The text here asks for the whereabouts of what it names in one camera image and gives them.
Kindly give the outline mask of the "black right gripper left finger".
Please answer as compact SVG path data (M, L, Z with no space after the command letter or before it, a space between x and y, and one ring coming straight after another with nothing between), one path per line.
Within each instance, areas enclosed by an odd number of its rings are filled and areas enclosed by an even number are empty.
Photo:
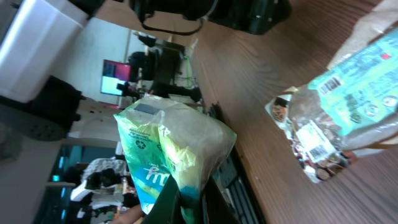
M181 224L180 191L169 177L143 224Z

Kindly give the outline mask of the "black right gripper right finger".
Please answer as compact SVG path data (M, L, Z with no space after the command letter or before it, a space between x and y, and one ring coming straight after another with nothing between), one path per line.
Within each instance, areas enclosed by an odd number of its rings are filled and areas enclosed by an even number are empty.
M201 193L201 223L239 224L213 178L208 180Z

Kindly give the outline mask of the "teal white tissue pack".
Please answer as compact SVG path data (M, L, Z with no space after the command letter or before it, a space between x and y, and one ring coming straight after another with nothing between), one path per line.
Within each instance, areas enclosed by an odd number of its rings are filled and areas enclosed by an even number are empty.
M150 213L171 177L182 196L183 219L198 223L201 191L229 156L236 133L186 104L153 95L114 118L143 212Z

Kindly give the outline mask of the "brown white snack packet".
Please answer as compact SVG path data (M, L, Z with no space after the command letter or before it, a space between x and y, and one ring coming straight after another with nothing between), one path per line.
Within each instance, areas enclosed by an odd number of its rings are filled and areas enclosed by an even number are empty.
M355 25L327 71L265 107L303 172L326 181L397 143L397 0Z

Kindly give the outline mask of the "teal white snack packet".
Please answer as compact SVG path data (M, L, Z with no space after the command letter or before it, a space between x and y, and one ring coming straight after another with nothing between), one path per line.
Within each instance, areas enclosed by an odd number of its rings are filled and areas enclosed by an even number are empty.
M397 29L308 84L321 109L346 136L397 111Z

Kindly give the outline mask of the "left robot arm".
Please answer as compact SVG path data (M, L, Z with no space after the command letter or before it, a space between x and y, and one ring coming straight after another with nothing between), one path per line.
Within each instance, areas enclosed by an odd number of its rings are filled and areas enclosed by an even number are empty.
M119 141L116 108L83 96L50 75L62 50L103 6L102 1L22 1L1 42L1 122L36 141L73 138ZM141 25L156 12L210 21L261 35L286 20L280 1L143 0L128 4Z

